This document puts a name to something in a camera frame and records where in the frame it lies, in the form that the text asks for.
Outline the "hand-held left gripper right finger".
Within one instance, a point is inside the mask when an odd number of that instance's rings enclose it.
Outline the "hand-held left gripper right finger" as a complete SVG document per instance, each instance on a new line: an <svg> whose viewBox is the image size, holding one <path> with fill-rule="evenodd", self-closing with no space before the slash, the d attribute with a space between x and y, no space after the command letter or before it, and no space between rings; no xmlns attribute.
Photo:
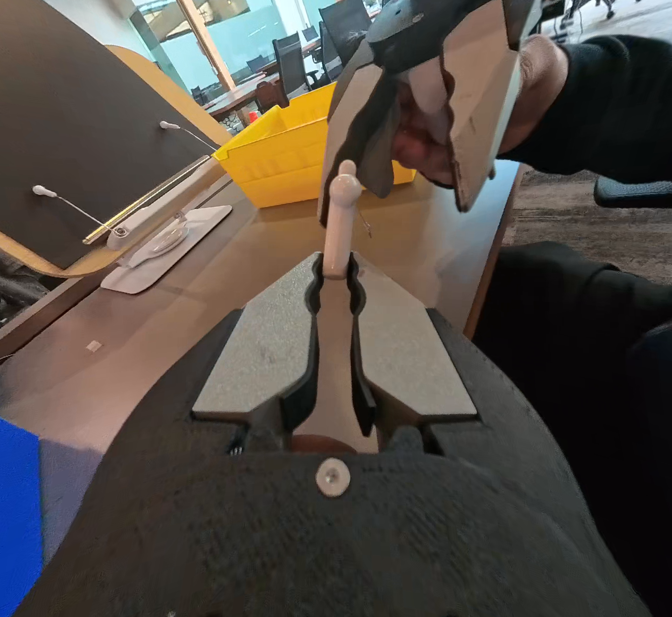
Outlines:
<svg viewBox="0 0 672 617"><path fill-rule="evenodd" d="M352 403L362 434L475 419L429 310L360 254L349 258Z"/></svg>

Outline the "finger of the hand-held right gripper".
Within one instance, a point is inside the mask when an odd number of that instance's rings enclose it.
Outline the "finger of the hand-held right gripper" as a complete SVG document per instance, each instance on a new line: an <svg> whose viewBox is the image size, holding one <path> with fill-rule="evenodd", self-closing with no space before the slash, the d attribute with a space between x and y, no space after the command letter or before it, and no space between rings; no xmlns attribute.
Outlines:
<svg viewBox="0 0 672 617"><path fill-rule="evenodd" d="M394 186L392 142L400 122L399 77L377 65L345 70L337 81L327 117L317 218L327 226L329 189L340 164L355 163L367 191L385 199Z"/></svg>
<svg viewBox="0 0 672 617"><path fill-rule="evenodd" d="M468 212L492 174L519 89L519 53L509 46L503 0L476 8L447 35L443 70L454 80L453 189L457 209Z"/></svg>

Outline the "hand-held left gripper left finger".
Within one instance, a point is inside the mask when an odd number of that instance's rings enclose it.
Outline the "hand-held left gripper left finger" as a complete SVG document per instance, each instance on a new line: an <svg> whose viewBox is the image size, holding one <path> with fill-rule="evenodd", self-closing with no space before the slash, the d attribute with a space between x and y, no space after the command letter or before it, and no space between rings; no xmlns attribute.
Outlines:
<svg viewBox="0 0 672 617"><path fill-rule="evenodd" d="M192 414L291 433L312 413L323 254L314 252L239 312Z"/></svg>

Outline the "yellow plastic bin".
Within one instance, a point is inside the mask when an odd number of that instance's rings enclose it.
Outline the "yellow plastic bin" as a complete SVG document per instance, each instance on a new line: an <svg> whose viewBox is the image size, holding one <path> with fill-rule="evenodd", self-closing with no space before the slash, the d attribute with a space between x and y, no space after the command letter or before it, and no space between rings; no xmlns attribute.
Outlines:
<svg viewBox="0 0 672 617"><path fill-rule="evenodd" d="M253 206L264 209L319 197L327 137L328 85L273 107L212 158Z"/></svg>

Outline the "white plastic peg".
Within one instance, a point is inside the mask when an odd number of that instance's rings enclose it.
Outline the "white plastic peg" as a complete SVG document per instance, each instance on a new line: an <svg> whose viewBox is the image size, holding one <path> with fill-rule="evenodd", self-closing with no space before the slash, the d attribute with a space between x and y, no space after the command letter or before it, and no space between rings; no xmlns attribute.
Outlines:
<svg viewBox="0 0 672 617"><path fill-rule="evenodd" d="M329 280L344 280L347 276L357 202L363 191L356 172L352 160L342 161L329 186L323 250L323 276Z"/></svg>

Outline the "blue plastic bin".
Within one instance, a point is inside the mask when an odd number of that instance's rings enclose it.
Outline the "blue plastic bin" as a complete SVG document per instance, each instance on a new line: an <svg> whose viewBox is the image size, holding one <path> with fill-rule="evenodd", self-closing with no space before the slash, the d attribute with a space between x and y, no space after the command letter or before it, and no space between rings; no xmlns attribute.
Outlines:
<svg viewBox="0 0 672 617"><path fill-rule="evenodd" d="M42 573L38 437L1 420L1 615L12 616Z"/></svg>

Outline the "person's right forearm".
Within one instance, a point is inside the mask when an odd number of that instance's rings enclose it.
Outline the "person's right forearm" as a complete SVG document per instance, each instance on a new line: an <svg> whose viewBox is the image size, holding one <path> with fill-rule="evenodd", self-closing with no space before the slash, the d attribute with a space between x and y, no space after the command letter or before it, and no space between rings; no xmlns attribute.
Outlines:
<svg viewBox="0 0 672 617"><path fill-rule="evenodd" d="M562 91L532 134L498 157L545 174L670 182L671 44L604 35L559 47L568 57Z"/></svg>

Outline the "person's right hand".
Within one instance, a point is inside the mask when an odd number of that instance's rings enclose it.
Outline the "person's right hand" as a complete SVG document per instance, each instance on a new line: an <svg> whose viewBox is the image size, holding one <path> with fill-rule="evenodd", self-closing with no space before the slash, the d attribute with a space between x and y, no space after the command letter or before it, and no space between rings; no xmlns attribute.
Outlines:
<svg viewBox="0 0 672 617"><path fill-rule="evenodd" d="M563 49L542 35L523 43L520 53L520 84L516 103L503 134L498 156L523 143L540 124L558 98L568 76L568 57ZM447 142L436 142L414 100L410 85L398 87L400 121L392 141L392 159L418 171L442 188L453 188L453 151Z"/></svg>

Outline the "black wooden book stand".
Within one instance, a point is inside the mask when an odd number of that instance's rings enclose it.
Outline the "black wooden book stand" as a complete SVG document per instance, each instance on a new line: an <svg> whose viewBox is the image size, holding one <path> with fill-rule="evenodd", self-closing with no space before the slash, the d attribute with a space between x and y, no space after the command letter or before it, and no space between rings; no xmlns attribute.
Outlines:
<svg viewBox="0 0 672 617"><path fill-rule="evenodd" d="M95 274L226 172L207 132L43 0L1 0L1 252Z"/></svg>

